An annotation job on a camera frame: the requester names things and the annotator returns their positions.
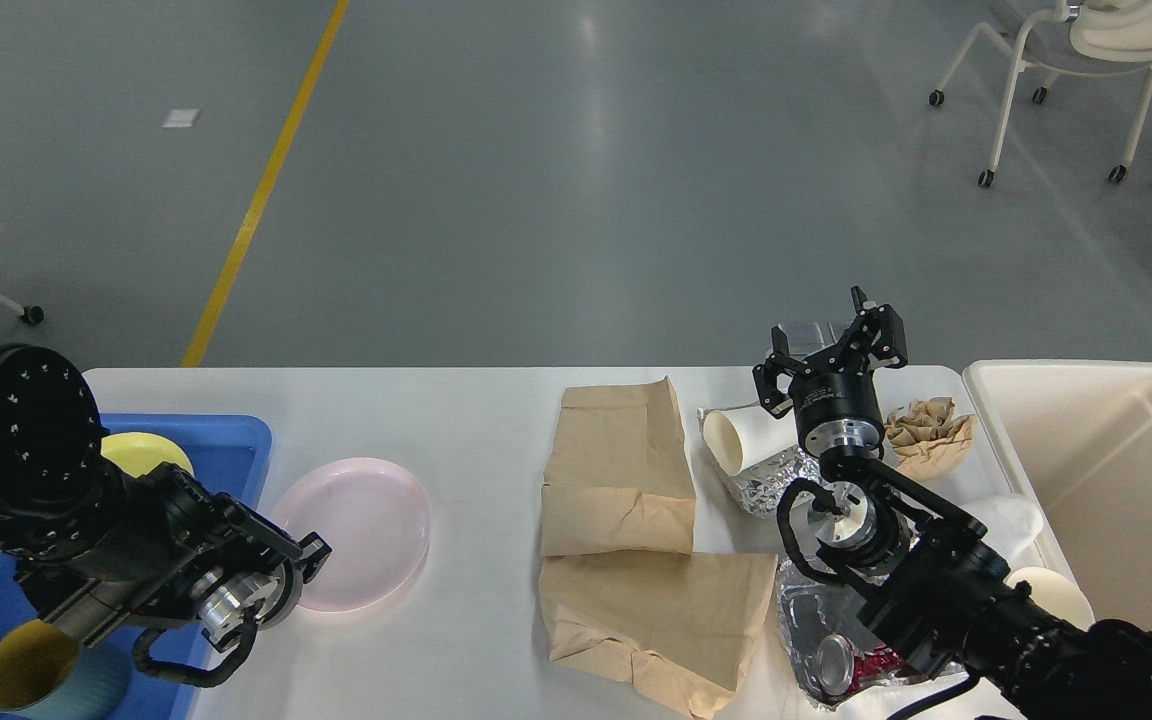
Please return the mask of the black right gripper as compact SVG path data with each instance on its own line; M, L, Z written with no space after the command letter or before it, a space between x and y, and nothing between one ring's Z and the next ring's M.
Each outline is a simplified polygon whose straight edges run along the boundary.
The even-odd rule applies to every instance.
M791 356L786 331L771 332L771 350L753 367L759 404L772 418L794 414L799 447L814 458L832 448L881 460L884 430L874 370L909 364L901 316L890 304L851 288L855 316L835 347Z

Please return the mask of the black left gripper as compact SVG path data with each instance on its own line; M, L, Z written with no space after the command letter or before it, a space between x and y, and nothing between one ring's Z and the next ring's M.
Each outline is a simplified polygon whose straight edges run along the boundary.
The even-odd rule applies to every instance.
M223 577L214 568L198 579L198 620L204 638L220 653L238 644L238 626L244 612L253 611L257 626L276 626L300 602L303 589L311 583L332 556L329 543L316 532L300 541L300 556L280 561L273 570L241 571Z

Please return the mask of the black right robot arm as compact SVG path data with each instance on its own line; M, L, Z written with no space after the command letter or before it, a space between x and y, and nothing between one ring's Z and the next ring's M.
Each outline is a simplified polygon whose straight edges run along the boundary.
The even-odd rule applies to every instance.
M797 357L782 325L751 370L759 406L794 419L820 479L797 478L776 505L791 564L861 596L858 619L929 679L948 664L965 682L899 711L901 719L995 685L1026 719L1152 719L1152 632L1119 619L1082 630L1007 585L987 526L882 460L878 369L908 364L904 325L852 287L854 319L828 347Z

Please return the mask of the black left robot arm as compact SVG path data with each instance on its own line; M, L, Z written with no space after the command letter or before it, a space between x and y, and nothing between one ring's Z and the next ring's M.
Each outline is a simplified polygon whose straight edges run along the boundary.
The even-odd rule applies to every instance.
M38 617L88 647L137 626L137 670L211 688L250 655L332 555L179 462L104 457L93 392L50 348L0 344L0 553Z

